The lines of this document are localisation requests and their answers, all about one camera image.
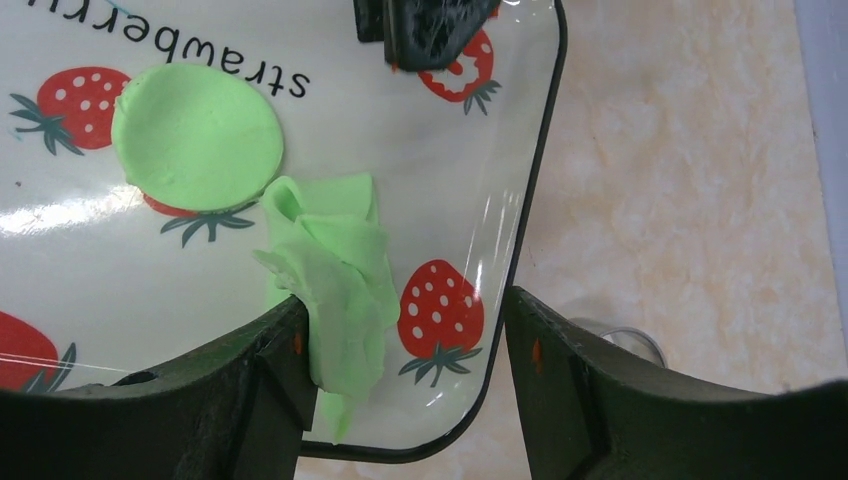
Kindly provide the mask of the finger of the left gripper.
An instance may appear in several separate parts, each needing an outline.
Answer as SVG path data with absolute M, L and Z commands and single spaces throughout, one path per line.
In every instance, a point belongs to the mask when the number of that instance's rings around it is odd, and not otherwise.
M 354 0 L 357 38 L 381 43 L 385 62 L 405 72 L 442 70 L 462 53 L 498 0 Z

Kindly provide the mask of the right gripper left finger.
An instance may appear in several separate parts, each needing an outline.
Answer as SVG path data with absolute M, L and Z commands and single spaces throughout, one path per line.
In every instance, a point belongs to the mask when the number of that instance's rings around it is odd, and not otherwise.
M 253 322 L 113 385 L 1 395 L 5 479 L 290 479 L 312 427 L 308 313 Z

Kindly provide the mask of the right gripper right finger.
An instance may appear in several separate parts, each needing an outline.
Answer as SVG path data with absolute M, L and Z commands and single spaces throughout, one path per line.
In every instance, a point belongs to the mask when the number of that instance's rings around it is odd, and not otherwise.
M 843 479 L 847 384 L 767 395 L 657 366 L 519 287 L 503 319 L 535 479 Z

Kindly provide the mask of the metal ring cutter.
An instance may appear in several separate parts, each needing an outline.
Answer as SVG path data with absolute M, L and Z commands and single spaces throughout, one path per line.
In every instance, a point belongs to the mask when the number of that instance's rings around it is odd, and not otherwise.
M 653 337 L 641 329 L 612 325 L 589 318 L 571 318 L 570 321 L 594 335 L 639 356 L 659 367 L 667 368 L 666 356 Z

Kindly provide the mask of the green dough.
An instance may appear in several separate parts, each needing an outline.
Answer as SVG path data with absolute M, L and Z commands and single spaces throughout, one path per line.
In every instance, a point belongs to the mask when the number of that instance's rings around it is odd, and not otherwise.
M 374 181 L 367 173 L 274 180 L 260 199 L 269 247 L 268 301 L 300 300 L 309 320 L 310 375 L 329 440 L 347 435 L 355 410 L 384 375 L 387 330 L 400 315 Z

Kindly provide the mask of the round green dough wrapper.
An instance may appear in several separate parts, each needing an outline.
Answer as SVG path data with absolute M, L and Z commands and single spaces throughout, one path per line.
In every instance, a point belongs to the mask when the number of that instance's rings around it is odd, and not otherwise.
M 115 101 L 111 139 L 129 184 L 170 207 L 240 206 L 277 175 L 276 112 L 245 81 L 193 64 L 152 67 Z

